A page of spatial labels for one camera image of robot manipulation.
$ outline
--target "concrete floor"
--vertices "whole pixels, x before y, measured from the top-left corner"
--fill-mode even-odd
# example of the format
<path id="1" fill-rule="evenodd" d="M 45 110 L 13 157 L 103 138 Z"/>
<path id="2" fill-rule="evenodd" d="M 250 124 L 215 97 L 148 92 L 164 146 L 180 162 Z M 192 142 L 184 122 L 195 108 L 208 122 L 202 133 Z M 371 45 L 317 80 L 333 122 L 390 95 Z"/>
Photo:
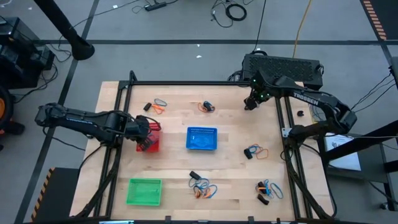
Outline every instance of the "concrete floor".
<path id="1" fill-rule="evenodd" d="M 93 3 L 97 1 L 56 0 L 72 24 L 87 18 Z M 127 2 L 129 1 L 99 0 L 96 13 Z M 154 42 L 140 45 L 131 42 L 124 45 L 95 45 L 94 56 L 77 63 L 65 106 L 93 111 L 101 82 L 126 80 L 130 70 L 135 71 L 139 80 L 226 80 L 239 69 L 244 54 L 254 47 L 253 44 L 230 44 L 231 40 L 256 39 L 263 1 L 254 1 L 245 6 L 248 17 L 242 22 L 235 22 L 229 29 L 221 28 L 211 21 L 210 8 L 213 3 L 214 0 L 180 0 L 156 11 L 132 13 L 132 7 L 146 4 L 140 1 L 94 17 L 87 35 L 88 40 L 182 41 L 181 44 Z M 294 40 L 307 3 L 307 0 L 268 0 L 260 39 Z M 6 7 L 0 7 L 0 15 L 20 17 L 41 39 L 57 40 L 60 37 L 56 28 L 32 0 L 14 1 Z M 221 8 L 217 8 L 216 15 L 221 23 L 229 23 Z M 84 27 L 85 22 L 76 27 L 79 34 L 82 34 Z M 184 40 L 197 40 L 197 43 Z M 209 40 L 221 41 L 213 41 L 216 44 L 202 44 L 204 40 L 207 43 L 212 43 Z M 356 103 L 389 72 L 389 64 L 379 45 L 347 45 L 345 42 L 377 40 L 359 0 L 314 1 L 300 40 L 340 41 L 299 45 L 296 57 L 321 61 L 325 66 L 322 90 L 334 94 L 348 105 Z M 258 47 L 266 50 L 269 55 L 292 56 L 293 45 L 275 43 Z M 388 48 L 393 56 L 398 55 L 398 46 Z M 14 222 L 43 145 L 45 136 L 34 123 L 36 108 L 58 101 L 71 64 L 73 68 L 76 62 L 70 59 L 64 63 L 56 63 L 60 71 L 58 78 L 46 90 L 35 92 L 16 105 L 15 119 L 26 125 L 25 133 L 21 136 L 3 136 L 0 139 L 5 145 L 5 149 L 0 152 L 2 223 Z M 397 94 L 397 89 L 392 88 L 372 107 L 358 113 L 358 122 L 352 133 L 364 134 L 396 120 Z M 368 99 L 363 106 L 376 97 Z M 56 129 L 55 137 L 79 147 L 86 145 L 84 136 L 63 128 Z M 386 144 L 397 147 L 395 141 Z M 398 159 L 398 152 L 393 149 L 386 149 L 386 155 L 388 161 Z M 83 152 L 57 141 L 51 142 L 25 221 L 30 219 L 48 169 L 77 168 L 82 158 Z M 392 175 L 392 179 L 398 193 L 398 175 Z M 392 223 L 398 218 L 397 212 L 378 209 L 378 205 L 386 200 L 367 183 L 335 177 L 331 177 L 330 182 L 338 206 L 338 218 L 367 223 Z"/>

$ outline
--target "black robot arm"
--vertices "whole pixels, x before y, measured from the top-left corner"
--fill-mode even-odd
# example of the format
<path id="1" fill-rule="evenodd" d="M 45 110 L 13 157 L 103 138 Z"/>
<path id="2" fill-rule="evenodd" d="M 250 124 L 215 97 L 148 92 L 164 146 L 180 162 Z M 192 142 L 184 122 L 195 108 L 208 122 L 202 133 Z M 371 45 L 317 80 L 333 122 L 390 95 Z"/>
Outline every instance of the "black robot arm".
<path id="1" fill-rule="evenodd" d="M 39 107 L 35 122 L 42 127 L 57 127 L 78 131 L 95 137 L 101 144 L 114 147 L 116 137 L 143 143 L 150 133 L 149 122 L 145 116 L 133 118 L 122 111 L 92 113 L 66 108 L 56 103 Z"/>
<path id="2" fill-rule="evenodd" d="M 325 113 L 326 121 L 319 121 L 309 126 L 295 125 L 292 127 L 287 137 L 284 138 L 284 144 L 288 151 L 299 150 L 306 138 L 311 136 L 324 135 L 328 132 L 347 134 L 357 120 L 355 113 L 334 96 L 299 86 L 291 78 L 285 76 L 267 77 L 266 74 L 260 70 L 251 78 L 250 86 L 250 95 L 244 100 L 246 105 L 245 110 L 253 110 L 258 107 L 259 104 L 272 97 L 281 98 L 291 96 L 319 107 Z M 286 156 L 285 159 L 289 177 L 297 184 L 303 193 L 303 197 L 308 200 L 314 212 L 319 218 L 332 219 L 333 217 L 329 216 L 322 209 L 308 191 L 305 184 L 300 180 L 298 173 L 294 169 L 291 158 Z"/>

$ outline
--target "green plastic basket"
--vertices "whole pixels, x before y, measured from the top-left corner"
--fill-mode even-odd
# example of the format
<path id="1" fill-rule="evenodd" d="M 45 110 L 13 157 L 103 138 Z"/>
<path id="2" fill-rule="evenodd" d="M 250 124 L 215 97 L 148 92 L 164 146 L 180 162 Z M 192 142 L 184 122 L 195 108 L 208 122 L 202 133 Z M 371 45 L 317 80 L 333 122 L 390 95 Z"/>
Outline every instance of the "green plastic basket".
<path id="1" fill-rule="evenodd" d="M 127 190 L 128 205 L 159 206 L 162 197 L 162 180 L 133 178 Z"/>

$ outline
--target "small black object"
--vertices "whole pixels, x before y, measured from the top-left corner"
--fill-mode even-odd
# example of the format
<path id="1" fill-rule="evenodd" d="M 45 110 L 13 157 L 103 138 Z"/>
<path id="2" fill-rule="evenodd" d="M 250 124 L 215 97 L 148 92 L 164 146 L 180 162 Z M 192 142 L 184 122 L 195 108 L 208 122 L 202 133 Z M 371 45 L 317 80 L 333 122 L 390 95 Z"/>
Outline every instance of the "small black object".
<path id="1" fill-rule="evenodd" d="M 203 107 L 206 108 L 207 111 L 212 111 L 213 110 L 211 103 L 209 103 L 207 101 L 203 102 Z"/>
<path id="2" fill-rule="evenodd" d="M 151 106 L 152 106 L 152 103 L 147 103 L 147 104 L 145 105 L 145 107 L 144 107 L 144 111 L 148 111 L 149 108 L 151 108 Z"/>
<path id="3" fill-rule="evenodd" d="M 241 9 L 243 10 L 243 16 L 240 17 L 240 18 L 233 17 L 233 16 L 231 15 L 231 12 L 229 11 L 229 10 L 231 10 L 232 7 L 241 8 Z M 244 19 L 246 18 L 246 16 L 248 15 L 248 12 L 247 12 L 246 9 L 245 9 L 243 6 L 241 6 L 240 4 L 230 4 L 230 5 L 225 9 L 225 14 L 226 14 L 226 16 L 228 16 L 228 18 L 232 19 L 233 21 L 242 21 L 242 20 L 244 20 Z"/>
<path id="4" fill-rule="evenodd" d="M 154 5 L 144 6 L 144 9 L 149 12 L 149 11 L 152 11 L 152 10 L 155 10 L 155 9 L 159 9 L 159 8 L 165 7 L 166 5 L 167 5 L 166 2 L 161 2 L 161 3 L 154 4 Z"/>
<path id="5" fill-rule="evenodd" d="M 253 155 L 251 154 L 251 152 L 250 152 L 249 149 L 245 149 L 245 150 L 243 151 L 243 153 L 244 153 L 244 155 L 245 155 L 248 159 L 253 158 Z"/>
<path id="6" fill-rule="evenodd" d="M 304 116 L 304 111 L 298 111 L 297 116 Z"/>
<path id="7" fill-rule="evenodd" d="M 261 181 L 257 184 L 257 186 L 259 186 L 259 187 L 264 187 L 264 188 L 266 187 L 266 186 L 264 185 L 264 183 L 261 182 Z M 267 193 L 265 189 L 259 189 L 259 191 L 260 191 L 261 193 L 263 193 L 263 194 L 266 194 L 266 193 Z"/>
<path id="8" fill-rule="evenodd" d="M 268 205 L 269 201 L 266 200 L 261 194 L 257 195 L 257 199 L 260 200 L 260 202 L 262 202 L 264 205 Z"/>
<path id="9" fill-rule="evenodd" d="M 194 171 L 191 171 L 191 173 L 189 173 L 189 175 L 190 175 L 192 178 L 194 178 L 195 180 L 201 179 L 201 177 L 200 177 L 197 173 L 195 173 Z"/>

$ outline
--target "yellow cable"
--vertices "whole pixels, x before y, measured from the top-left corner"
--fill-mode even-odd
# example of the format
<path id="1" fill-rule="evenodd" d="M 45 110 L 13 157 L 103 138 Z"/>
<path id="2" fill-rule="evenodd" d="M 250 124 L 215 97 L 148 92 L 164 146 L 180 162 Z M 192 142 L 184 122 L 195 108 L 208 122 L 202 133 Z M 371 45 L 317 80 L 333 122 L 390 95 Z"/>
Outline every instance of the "yellow cable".
<path id="1" fill-rule="evenodd" d="M 297 41 L 299 41 L 299 35 L 300 35 L 301 27 L 303 26 L 304 20 L 305 20 L 305 18 L 306 18 L 306 16 L 307 16 L 308 10 L 310 9 L 311 3 L 312 3 L 312 0 L 309 0 L 308 5 L 307 5 L 307 8 L 305 9 L 305 12 L 304 12 L 303 19 L 301 20 L 301 23 L 300 23 L 300 27 L 298 27 L 298 31 L 297 31 L 297 35 L 296 35 L 296 40 L 295 40 L 295 42 L 294 42 L 294 50 L 293 50 L 293 57 L 292 57 L 292 58 L 294 58 L 294 56 L 295 56 L 295 54 L 296 54 Z"/>

